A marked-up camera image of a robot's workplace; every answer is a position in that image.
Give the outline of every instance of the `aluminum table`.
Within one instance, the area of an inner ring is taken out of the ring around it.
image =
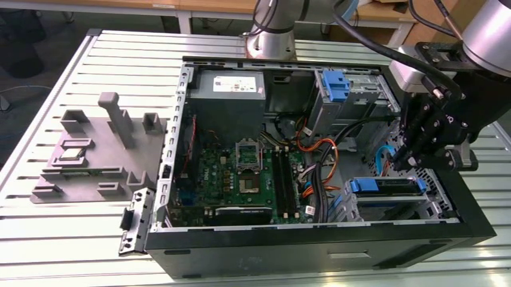
[[[297,41],[298,60],[388,64],[359,44]],[[0,172],[0,285],[118,286],[508,286],[511,285],[511,141],[497,124],[472,145],[480,159],[464,181],[497,236],[405,269],[173,281],[149,256],[117,257],[126,201],[32,204],[29,195],[62,129],[66,109],[105,117],[101,91],[116,91],[130,117],[173,117],[182,56],[242,57],[234,37],[96,31],[70,60]]]

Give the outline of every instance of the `power supply label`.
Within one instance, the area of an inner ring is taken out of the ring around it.
[[[254,77],[214,77],[213,91],[233,91],[240,93],[256,92]]]

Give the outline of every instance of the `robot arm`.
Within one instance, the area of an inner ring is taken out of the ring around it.
[[[334,0],[257,0],[252,31],[244,33],[246,56],[253,59],[292,60],[296,21],[332,23]],[[348,18],[359,0],[345,0],[337,13]]]
[[[476,170],[469,144],[511,109],[511,1],[488,0],[459,38],[456,44],[420,42],[408,54],[452,78],[460,98],[448,97],[448,90],[417,70],[391,63],[408,92],[400,115],[403,145],[392,157],[397,170]]]
[[[408,2],[417,20],[447,31],[420,18]],[[346,23],[357,0],[258,0],[252,31],[244,34],[246,55],[293,59],[293,23],[334,21],[365,47],[393,60],[392,75],[408,94],[401,103],[401,146],[391,158],[395,169],[476,170],[469,143],[511,109],[511,0],[488,0],[463,34],[441,1],[435,3],[451,27],[448,35],[459,42],[417,43],[399,53]]]

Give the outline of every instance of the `ram slot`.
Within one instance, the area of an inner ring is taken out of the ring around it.
[[[296,213],[296,195],[293,190],[293,179],[290,175],[290,164],[288,153],[284,152],[280,156],[281,183],[285,194],[285,209],[289,217]]]
[[[277,201],[277,216],[284,217],[284,213],[286,211],[286,204],[280,172],[280,151],[270,152],[270,165],[273,168],[273,189],[274,199]]]

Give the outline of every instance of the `green circuit board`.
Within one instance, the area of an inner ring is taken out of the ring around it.
[[[302,163],[300,152],[289,152],[290,173],[296,173]],[[238,162],[252,163],[253,152],[240,152]],[[246,175],[236,170],[234,149],[202,149],[197,167],[197,187],[193,193],[193,206],[182,210],[181,220],[186,226],[197,226],[198,217],[204,208],[218,206],[269,207],[273,210],[272,224],[293,224],[306,222],[302,216],[304,207],[298,207],[298,218],[278,217],[276,214],[276,199],[273,189],[273,170],[270,164],[270,150],[262,149],[260,153],[260,171]],[[293,187],[297,201],[297,190]]]

